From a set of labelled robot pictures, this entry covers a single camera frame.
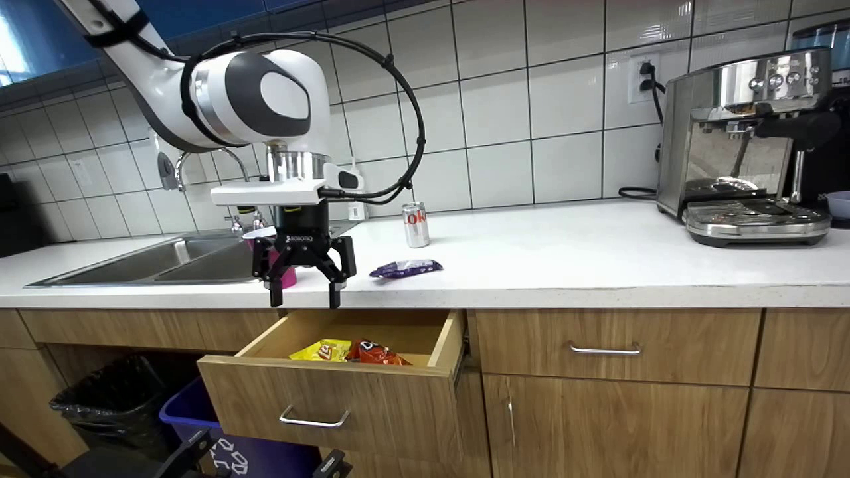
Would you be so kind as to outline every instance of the kitchen counter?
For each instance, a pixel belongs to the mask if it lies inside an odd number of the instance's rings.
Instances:
[[[818,243],[696,243],[652,202],[431,215],[433,243],[408,248],[397,219],[348,230],[358,275],[342,307],[846,307],[850,230]],[[267,307],[255,284],[26,286],[157,238],[41,247],[0,259],[0,307]],[[374,282],[387,259],[436,256],[440,272]],[[283,307],[326,307],[326,282],[299,267]]]

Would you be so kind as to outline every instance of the black bin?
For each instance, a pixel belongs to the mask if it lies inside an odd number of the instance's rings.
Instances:
[[[51,406],[73,425],[89,448],[132,448],[164,458],[180,437],[158,421],[158,406],[196,376],[194,360],[125,355],[61,396]]]

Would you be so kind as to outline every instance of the espresso machine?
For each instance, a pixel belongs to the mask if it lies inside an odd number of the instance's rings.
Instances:
[[[832,218],[814,206],[818,194],[850,187],[832,56],[825,45],[795,45],[671,80],[659,209],[707,243],[822,238]],[[838,159],[846,178],[825,174],[825,186],[821,174]]]

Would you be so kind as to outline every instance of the drawer handle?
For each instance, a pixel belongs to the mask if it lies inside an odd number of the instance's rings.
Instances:
[[[286,406],[286,408],[282,412],[282,417],[275,417],[275,420],[278,420],[282,425],[294,425],[294,426],[339,429],[339,426],[346,425],[348,413],[350,413],[350,408],[346,408],[339,420],[335,420],[335,421],[322,421],[322,420],[290,417],[291,408],[294,408],[294,406]]]
[[[575,355],[640,355],[640,341],[631,341],[630,348],[581,348],[569,341],[569,351]]]

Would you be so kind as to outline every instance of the snack wrapper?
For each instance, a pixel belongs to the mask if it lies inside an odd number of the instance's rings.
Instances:
[[[290,353],[290,360],[348,360],[350,339],[316,339]]]
[[[348,351],[348,360],[408,365],[408,360],[403,360],[403,355],[397,355],[397,353],[389,351],[387,344],[380,344],[380,341],[372,341],[372,339],[358,339],[358,341]]]

